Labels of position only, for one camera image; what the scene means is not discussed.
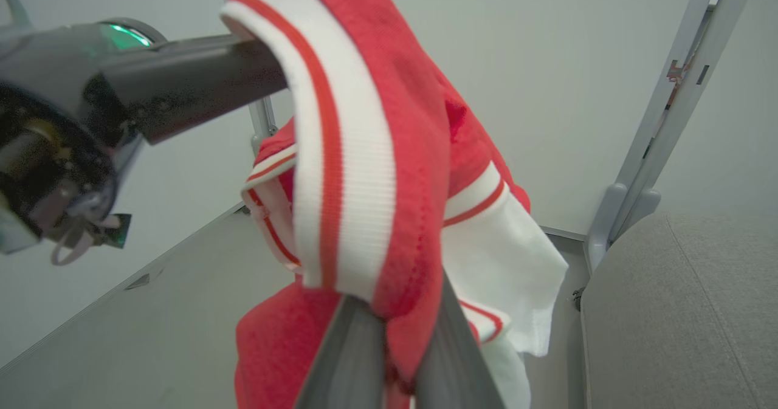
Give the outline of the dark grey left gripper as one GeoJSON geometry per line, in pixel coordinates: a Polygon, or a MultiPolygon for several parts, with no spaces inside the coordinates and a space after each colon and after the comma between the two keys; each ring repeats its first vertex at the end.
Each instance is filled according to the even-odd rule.
{"type": "Polygon", "coordinates": [[[45,239],[122,249],[131,216],[113,206],[142,137],[164,142],[288,85],[261,40],[165,41],[129,18],[2,26],[3,254],[45,239]]]}

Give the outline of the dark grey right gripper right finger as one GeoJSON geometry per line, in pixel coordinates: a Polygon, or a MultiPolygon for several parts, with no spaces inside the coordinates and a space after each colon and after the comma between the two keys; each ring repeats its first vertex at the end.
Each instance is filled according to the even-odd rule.
{"type": "Polygon", "coordinates": [[[416,373],[416,407],[504,407],[447,275],[433,334],[416,373]]]}

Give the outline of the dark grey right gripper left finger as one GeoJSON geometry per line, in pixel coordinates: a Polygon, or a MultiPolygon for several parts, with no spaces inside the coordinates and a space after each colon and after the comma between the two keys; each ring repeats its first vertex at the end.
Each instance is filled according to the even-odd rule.
{"type": "Polygon", "coordinates": [[[297,408],[383,408],[385,324],[369,305],[345,295],[333,315],[297,408]]]}

